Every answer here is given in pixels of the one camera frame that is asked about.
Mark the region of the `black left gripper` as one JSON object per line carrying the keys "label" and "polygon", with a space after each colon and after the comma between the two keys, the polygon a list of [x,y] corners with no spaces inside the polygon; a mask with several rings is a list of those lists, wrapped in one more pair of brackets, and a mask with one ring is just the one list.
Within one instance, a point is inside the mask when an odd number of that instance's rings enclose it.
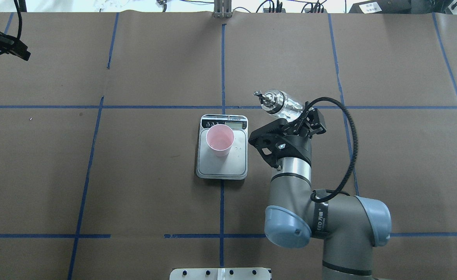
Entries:
{"label": "black left gripper", "polygon": [[7,53],[28,61],[31,53],[19,38],[0,32],[0,55]]}

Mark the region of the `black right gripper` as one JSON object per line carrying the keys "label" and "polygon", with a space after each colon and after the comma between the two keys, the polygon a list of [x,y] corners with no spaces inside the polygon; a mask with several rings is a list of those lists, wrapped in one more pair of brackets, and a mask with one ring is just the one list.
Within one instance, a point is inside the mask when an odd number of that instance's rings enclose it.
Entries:
{"label": "black right gripper", "polygon": [[289,157],[311,165],[311,139],[326,131],[323,114],[317,108],[310,108],[292,122],[279,118],[252,131],[248,143],[270,167],[277,168],[280,159]]}

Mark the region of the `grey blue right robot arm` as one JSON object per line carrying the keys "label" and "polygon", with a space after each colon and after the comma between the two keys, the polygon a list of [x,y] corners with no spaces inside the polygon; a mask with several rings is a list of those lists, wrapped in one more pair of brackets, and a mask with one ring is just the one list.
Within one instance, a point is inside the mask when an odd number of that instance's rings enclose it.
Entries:
{"label": "grey blue right robot arm", "polygon": [[312,238],[323,240],[324,280],[372,280],[373,248],[391,235],[388,207],[376,199],[312,189],[311,138],[326,132],[321,112],[308,110],[293,122],[266,124],[249,137],[273,168],[264,234],[277,246],[303,248]]}

